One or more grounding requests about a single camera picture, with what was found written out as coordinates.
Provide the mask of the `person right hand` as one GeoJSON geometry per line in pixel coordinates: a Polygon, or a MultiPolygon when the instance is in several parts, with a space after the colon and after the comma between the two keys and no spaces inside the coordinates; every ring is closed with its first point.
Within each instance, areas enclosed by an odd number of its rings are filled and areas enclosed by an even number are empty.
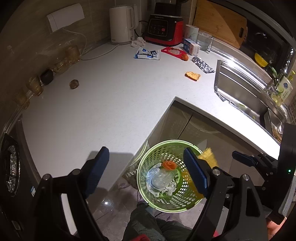
{"type": "Polygon", "coordinates": [[[287,218],[285,217],[284,220],[279,225],[277,225],[275,222],[271,220],[267,221],[268,240],[271,240],[271,238],[280,230],[280,228],[285,223],[286,219],[287,218]]]}

